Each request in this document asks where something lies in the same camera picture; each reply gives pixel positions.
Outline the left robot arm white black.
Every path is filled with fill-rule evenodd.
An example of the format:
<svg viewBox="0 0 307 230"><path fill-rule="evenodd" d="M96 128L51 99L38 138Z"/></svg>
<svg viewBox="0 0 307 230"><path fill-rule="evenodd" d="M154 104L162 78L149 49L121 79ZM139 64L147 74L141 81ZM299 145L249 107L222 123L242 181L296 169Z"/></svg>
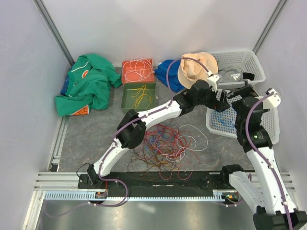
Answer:
<svg viewBox="0 0 307 230"><path fill-rule="evenodd" d="M111 146L97 162L89 164L85 174L79 176L78 188L96 189L104 186L113 166L127 151L142 143L146 130L165 120L188 114L198 105L217 112L230 108L226 91L218 96L215 86L198 80L190 89L183 90L163 105L140 112L129 110L118 125Z"/></svg>

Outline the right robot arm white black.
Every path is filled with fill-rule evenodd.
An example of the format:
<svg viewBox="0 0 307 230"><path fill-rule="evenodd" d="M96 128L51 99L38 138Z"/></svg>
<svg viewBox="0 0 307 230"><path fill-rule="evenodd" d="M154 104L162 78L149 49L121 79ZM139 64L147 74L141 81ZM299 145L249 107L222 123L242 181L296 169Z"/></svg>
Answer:
<svg viewBox="0 0 307 230"><path fill-rule="evenodd" d="M258 230L299 230L307 223L307 213L299 210L289 196L278 169L271 138L262 126L264 113L277 108L281 98L269 88L265 96L258 96L251 85L222 91L222 102L240 96L231 102L236 112L236 136L255 170L260 188L257 188L239 165L222 168L220 184L235 188L253 213Z"/></svg>

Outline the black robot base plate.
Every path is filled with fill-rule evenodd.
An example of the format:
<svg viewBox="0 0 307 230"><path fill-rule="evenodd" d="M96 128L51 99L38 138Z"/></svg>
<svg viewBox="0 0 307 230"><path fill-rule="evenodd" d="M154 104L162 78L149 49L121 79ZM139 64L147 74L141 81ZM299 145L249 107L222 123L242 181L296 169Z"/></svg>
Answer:
<svg viewBox="0 0 307 230"><path fill-rule="evenodd" d="M124 196L210 196L213 190L234 190L226 184L220 171L179 171L179 172L111 172L104 182L92 183L87 174L81 174L79 189L106 189L108 194Z"/></svg>

